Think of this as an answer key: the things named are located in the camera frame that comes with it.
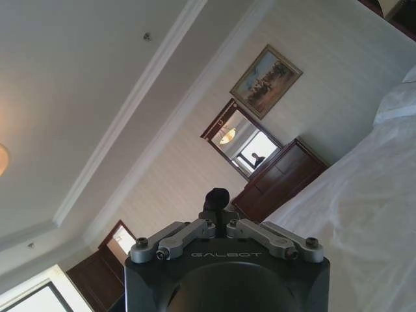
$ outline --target mirror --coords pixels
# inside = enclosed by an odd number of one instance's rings
[[[201,136],[248,179],[281,144],[232,99]]]

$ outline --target metal bracket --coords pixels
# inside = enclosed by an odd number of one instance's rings
[[[298,256],[298,252],[290,239],[275,235],[247,219],[230,222],[227,225],[227,236],[236,239],[254,239],[277,258],[292,260]]]
[[[157,250],[159,241],[167,236],[173,235],[187,225],[182,222],[174,222],[164,229],[160,230],[149,239],[138,239],[137,243],[130,249],[130,259],[134,263],[145,263],[152,260]]]
[[[156,257],[160,260],[171,260],[182,255],[183,249],[194,239],[214,237],[215,225],[210,220],[197,219],[171,237],[159,242]]]
[[[280,237],[285,237],[293,241],[303,260],[311,263],[323,262],[324,248],[321,244],[319,244],[317,239],[313,237],[303,239],[302,237],[287,231],[272,222],[263,222],[260,226],[276,235],[279,235]]]

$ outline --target screw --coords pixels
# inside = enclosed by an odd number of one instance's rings
[[[169,257],[169,250],[166,248],[161,248],[158,251],[156,251],[156,258],[158,260],[166,260]]]
[[[149,244],[149,241],[148,241],[148,239],[147,239],[147,238],[145,238],[145,237],[139,237],[139,238],[136,240],[136,247],[137,247],[137,248],[140,248],[140,249],[142,249],[142,248],[146,248],[146,247],[148,246],[148,244]]]
[[[285,250],[285,258],[287,260],[295,260],[298,258],[298,256],[299,256],[299,253],[295,247],[289,247]]]
[[[150,34],[150,32],[147,32],[147,33],[144,34],[143,40],[144,41],[147,41],[147,42],[151,41],[151,34]]]
[[[319,247],[319,241],[318,239],[314,237],[308,237],[305,240],[305,243],[306,243],[306,246],[311,249],[317,249]]]

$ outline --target white pillow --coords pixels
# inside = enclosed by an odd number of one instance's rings
[[[403,79],[404,83],[412,83],[416,81],[416,65],[408,72],[408,74]]]
[[[383,97],[374,125],[393,118],[413,115],[416,115],[416,80],[396,86]]]

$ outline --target lamp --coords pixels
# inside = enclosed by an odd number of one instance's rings
[[[383,16],[385,19],[389,19],[389,15],[392,12],[397,12],[397,9],[400,8],[400,5],[403,3],[402,0],[378,0],[380,7],[383,11]]]
[[[231,129],[230,131],[228,131],[222,138],[221,138],[221,141],[220,141],[220,144],[221,145],[224,145],[224,144],[227,144],[227,143],[230,143],[231,142],[231,140],[233,140],[234,139],[234,137],[235,137],[235,134],[237,133],[237,131],[236,131],[236,129],[235,128],[233,128],[233,129]]]
[[[9,156],[8,151],[4,145],[0,144],[0,176],[8,166]]]

